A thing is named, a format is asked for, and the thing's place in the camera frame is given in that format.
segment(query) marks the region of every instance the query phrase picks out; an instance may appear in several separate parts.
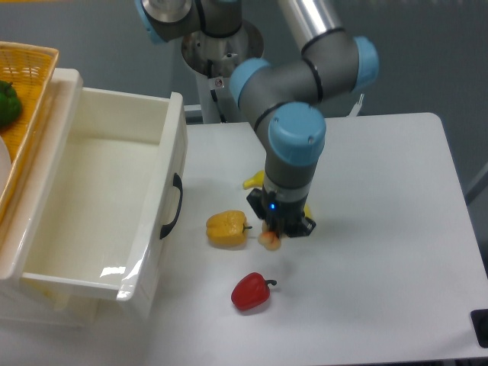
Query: small orange object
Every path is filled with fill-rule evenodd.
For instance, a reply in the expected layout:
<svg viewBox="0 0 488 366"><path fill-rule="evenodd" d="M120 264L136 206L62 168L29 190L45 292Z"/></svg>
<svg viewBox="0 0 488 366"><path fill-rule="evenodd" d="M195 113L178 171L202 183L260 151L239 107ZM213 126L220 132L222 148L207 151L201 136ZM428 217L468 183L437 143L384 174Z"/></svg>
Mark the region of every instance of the small orange object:
<svg viewBox="0 0 488 366"><path fill-rule="evenodd" d="M264 246L267 250L278 250L281 247L281 240L278 238L276 233L272 231L265 231L259 234L258 238L259 244Z"/></svg>

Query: gray wall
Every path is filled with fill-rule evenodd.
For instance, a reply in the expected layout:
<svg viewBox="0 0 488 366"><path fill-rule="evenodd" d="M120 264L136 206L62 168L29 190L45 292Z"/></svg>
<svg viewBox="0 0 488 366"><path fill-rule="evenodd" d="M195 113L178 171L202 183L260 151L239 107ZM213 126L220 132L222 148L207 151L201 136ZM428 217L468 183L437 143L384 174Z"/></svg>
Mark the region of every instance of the gray wall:
<svg viewBox="0 0 488 366"><path fill-rule="evenodd" d="M277 0L243 0L244 16L265 38L265 57L281 64L299 56ZM443 120L463 188L488 161L488 1L341 0L344 25L366 35L380 54L380 78L366 90L365 114L430 111ZM0 39L60 50L60 67L75 68L85 85L145 95L181 92L197 104L193 76L179 42L153 46L132 0L1 4ZM348 113L358 95L321 106ZM488 192L470 213L488 246Z"/></svg>

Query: blue joint cap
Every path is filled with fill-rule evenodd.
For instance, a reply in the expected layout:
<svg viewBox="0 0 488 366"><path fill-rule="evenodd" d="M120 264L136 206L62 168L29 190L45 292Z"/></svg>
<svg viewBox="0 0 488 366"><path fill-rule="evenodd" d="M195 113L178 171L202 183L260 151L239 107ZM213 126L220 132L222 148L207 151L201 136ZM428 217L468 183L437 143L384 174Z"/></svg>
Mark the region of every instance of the blue joint cap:
<svg viewBox="0 0 488 366"><path fill-rule="evenodd" d="M265 59L247 59L241 63L230 76L230 93L234 97L237 106L239 106L239 98L241 96L242 90L246 86L247 81L253 76L258 70L263 67L271 66Z"/></svg>
<svg viewBox="0 0 488 366"><path fill-rule="evenodd" d="M326 143L323 115L307 103L294 101L279 107L268 128L274 153L293 166L316 163Z"/></svg>
<svg viewBox="0 0 488 366"><path fill-rule="evenodd" d="M135 0L135 2L136 2L137 12L139 13L140 18L144 23L144 27L146 28L146 31L149 34L149 38L151 42L154 44L165 43L165 41L156 33L153 26L147 19L146 13L144 12L143 9L143 2L141 0Z"/></svg>
<svg viewBox="0 0 488 366"><path fill-rule="evenodd" d="M353 91L372 84L378 77L380 71L380 60L373 43L366 37L355 37L354 41L358 47L359 68L358 78Z"/></svg>

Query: black object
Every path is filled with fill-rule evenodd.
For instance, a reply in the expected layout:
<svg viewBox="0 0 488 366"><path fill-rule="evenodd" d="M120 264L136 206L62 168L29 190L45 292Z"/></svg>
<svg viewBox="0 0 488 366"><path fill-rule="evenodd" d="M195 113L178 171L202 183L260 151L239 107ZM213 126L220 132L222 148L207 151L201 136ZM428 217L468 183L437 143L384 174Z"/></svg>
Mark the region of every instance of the black object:
<svg viewBox="0 0 488 366"><path fill-rule="evenodd" d="M282 204L275 200L273 192L267 194L258 188L254 188L246 199L256 216L264 220L270 231L276 232L279 236L281 234L290 238L309 236L316 226L315 221L305 217L303 211L298 216L295 214L300 211L298 206L302 207L305 202Z"/></svg>
<svg viewBox="0 0 488 366"><path fill-rule="evenodd" d="M173 221L171 223L168 223L168 224L163 225L161 227L161 233L159 234L160 239L164 239L165 237L167 237L170 234L171 230L173 230L173 227L175 227L176 221L178 221L178 218L180 216L181 203L183 202L183 182L181 182L181 178L177 173L175 173L175 175L173 175L173 186L176 187L180 191L180 199L178 201L178 209L176 210L176 215L175 215L175 218L173 219Z"/></svg>
<svg viewBox="0 0 488 366"><path fill-rule="evenodd" d="M488 348L488 309L473 310L471 320L478 343L481 347Z"/></svg>

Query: red bell pepper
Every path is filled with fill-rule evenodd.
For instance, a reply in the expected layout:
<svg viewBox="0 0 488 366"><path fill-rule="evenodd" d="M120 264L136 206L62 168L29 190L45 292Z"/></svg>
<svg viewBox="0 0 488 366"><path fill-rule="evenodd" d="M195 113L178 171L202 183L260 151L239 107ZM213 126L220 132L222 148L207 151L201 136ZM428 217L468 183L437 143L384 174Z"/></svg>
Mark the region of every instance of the red bell pepper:
<svg viewBox="0 0 488 366"><path fill-rule="evenodd" d="M230 299L241 311L252 309L269 298L268 285L276 286L276 283L275 280L265 280L259 273L250 273L236 285Z"/></svg>

